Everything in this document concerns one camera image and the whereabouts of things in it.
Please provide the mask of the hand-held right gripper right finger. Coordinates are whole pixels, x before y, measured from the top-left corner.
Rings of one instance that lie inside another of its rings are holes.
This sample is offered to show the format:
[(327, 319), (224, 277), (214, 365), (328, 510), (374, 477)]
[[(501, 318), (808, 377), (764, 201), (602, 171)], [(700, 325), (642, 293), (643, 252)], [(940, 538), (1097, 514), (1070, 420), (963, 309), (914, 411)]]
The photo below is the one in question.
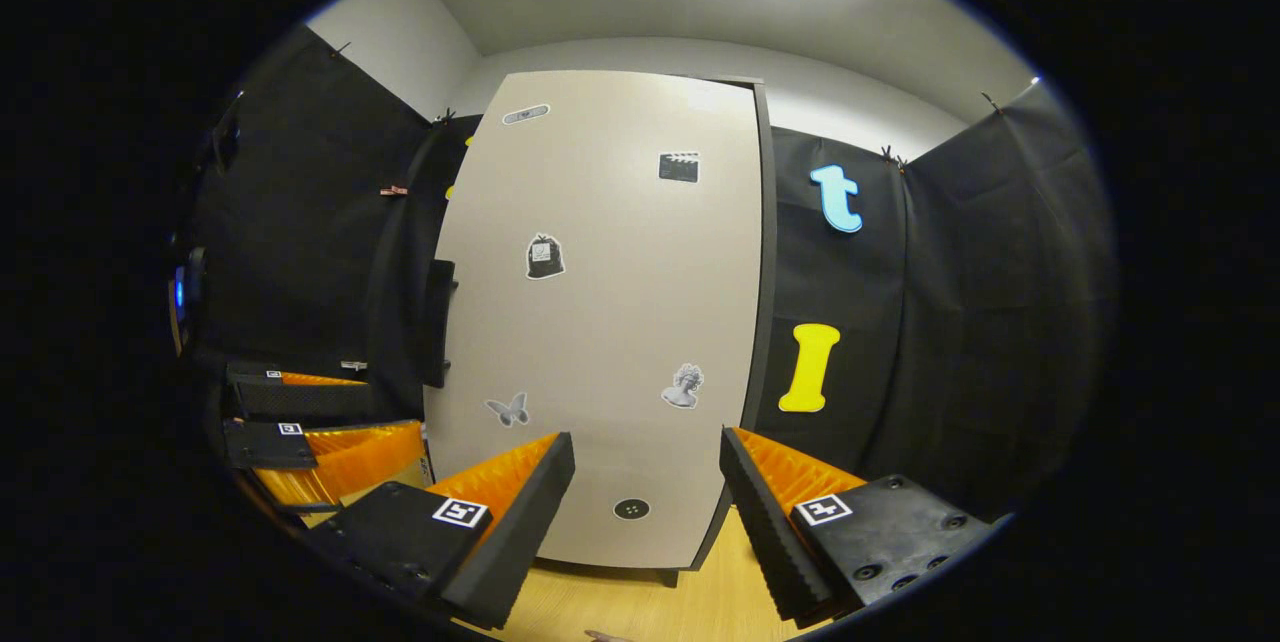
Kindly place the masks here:
[(774, 606), (794, 623), (878, 606), (996, 531), (905, 474), (864, 481), (745, 428), (722, 428), (719, 469)]

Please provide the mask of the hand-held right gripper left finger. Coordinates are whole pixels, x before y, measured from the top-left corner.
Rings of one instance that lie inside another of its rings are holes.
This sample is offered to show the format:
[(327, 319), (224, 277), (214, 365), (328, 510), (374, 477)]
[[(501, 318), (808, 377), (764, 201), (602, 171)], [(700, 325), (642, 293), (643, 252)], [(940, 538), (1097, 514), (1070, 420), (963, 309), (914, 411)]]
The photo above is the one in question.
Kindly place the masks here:
[(571, 434), (547, 434), (426, 490), (379, 483), (305, 545), (422, 616), (500, 629), (573, 473)]

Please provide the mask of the black cabinet door handle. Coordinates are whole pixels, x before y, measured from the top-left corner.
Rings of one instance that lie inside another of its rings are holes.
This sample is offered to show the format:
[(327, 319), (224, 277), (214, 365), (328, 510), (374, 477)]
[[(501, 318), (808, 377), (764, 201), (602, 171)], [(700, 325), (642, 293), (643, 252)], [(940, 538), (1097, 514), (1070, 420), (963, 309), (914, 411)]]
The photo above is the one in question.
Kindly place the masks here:
[(433, 260), (422, 286), (417, 333), (420, 379), (425, 386), (436, 390), (445, 386), (445, 373), (451, 370), (451, 359), (445, 356), (445, 338), (456, 288), (454, 263)]

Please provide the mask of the light grey cabinet door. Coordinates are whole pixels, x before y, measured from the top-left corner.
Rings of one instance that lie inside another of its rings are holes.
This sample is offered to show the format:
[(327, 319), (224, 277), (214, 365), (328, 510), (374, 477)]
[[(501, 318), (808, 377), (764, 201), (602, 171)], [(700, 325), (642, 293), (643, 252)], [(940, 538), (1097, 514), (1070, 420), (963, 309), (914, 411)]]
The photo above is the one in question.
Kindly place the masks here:
[(576, 471), (545, 560), (691, 572), (724, 515), (765, 278), (756, 87), (516, 72), (468, 145), (438, 238), (454, 263), (435, 480), (549, 434)]

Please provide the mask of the black backdrop cloth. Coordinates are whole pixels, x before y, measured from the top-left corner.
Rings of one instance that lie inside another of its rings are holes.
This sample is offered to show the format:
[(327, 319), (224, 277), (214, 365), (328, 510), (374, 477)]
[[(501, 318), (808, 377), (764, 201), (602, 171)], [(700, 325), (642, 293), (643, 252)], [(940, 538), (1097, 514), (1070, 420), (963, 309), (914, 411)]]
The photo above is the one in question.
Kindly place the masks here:
[[(206, 345), (366, 361), (407, 408), (421, 292), (465, 137), (315, 32), (247, 77), (239, 155), (195, 217)], [(1030, 86), (911, 160), (773, 121), (777, 279), (759, 427), (854, 474), (1004, 515), (1060, 468), (1114, 324), (1114, 221), (1091, 150)], [(401, 185), (407, 196), (384, 197)]]

